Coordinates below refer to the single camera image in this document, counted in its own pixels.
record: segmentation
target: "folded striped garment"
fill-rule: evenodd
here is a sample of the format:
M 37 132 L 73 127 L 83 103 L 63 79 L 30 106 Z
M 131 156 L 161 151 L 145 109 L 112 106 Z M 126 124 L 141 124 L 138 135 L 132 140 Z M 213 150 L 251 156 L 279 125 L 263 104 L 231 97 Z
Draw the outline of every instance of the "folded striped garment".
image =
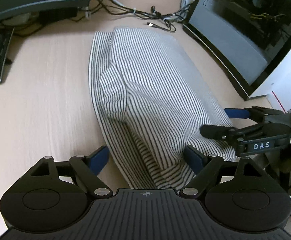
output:
M 227 143 L 200 135 L 203 124 L 232 124 L 172 36 L 127 27 L 97 32 L 89 85 L 106 145 L 130 187 L 186 185 L 195 177 L 183 159 L 187 145 L 237 159 Z

